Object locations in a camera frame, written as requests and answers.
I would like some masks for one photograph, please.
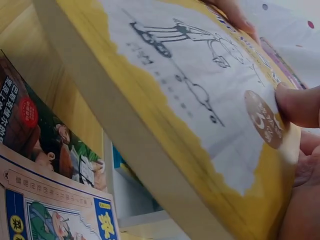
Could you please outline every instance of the book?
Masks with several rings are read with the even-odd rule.
[[[291,82],[248,35],[197,0],[34,0],[84,99],[191,240],[276,239],[300,129]]]
[[[104,160],[46,106],[3,53],[0,143],[43,168],[107,191]]]
[[[279,53],[272,47],[265,37],[260,37],[261,47],[268,56],[277,64],[285,76],[297,89],[307,89],[306,84],[302,83],[291,67],[284,61]]]
[[[120,240],[113,198],[0,145],[3,240]]]

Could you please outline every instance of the blue label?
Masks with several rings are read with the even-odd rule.
[[[116,147],[114,145],[112,145],[112,152],[113,152],[113,163],[114,163],[114,168],[120,168],[121,164],[125,163],[125,160],[123,159],[123,157],[120,155],[120,153],[118,152],[118,150],[116,149]]]
[[[118,240],[111,203],[94,198],[94,206],[101,239]]]
[[[28,240],[24,196],[6,189],[5,206],[10,240]]]

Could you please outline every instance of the yellow character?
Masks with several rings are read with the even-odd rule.
[[[101,223],[101,228],[104,230],[104,237],[106,239],[110,238],[110,234],[115,234],[114,226],[112,225],[111,218],[107,212],[105,212],[105,215],[101,214],[99,216],[99,221]]]
[[[13,240],[25,240],[25,238],[23,236],[21,236],[20,234],[15,234],[13,236]]]
[[[24,231],[24,223],[22,222],[22,219],[17,215],[13,215],[10,218],[10,226],[17,234],[20,234]]]

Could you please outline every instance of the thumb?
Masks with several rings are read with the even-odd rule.
[[[304,128],[319,128],[320,86],[297,90],[280,83],[276,88],[275,98],[290,122]]]
[[[254,25],[247,20],[236,0],[215,0],[214,3],[225,13],[233,26],[248,34],[256,32]]]

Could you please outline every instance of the hand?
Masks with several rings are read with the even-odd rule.
[[[255,26],[247,20],[238,6],[237,0],[202,0],[202,2],[207,5],[214,5],[223,11],[234,27],[246,32],[253,40],[261,45]]]
[[[279,84],[275,96],[288,120],[300,127],[320,127],[320,86],[293,90]],[[301,132],[295,175],[279,239],[320,239],[320,136]]]

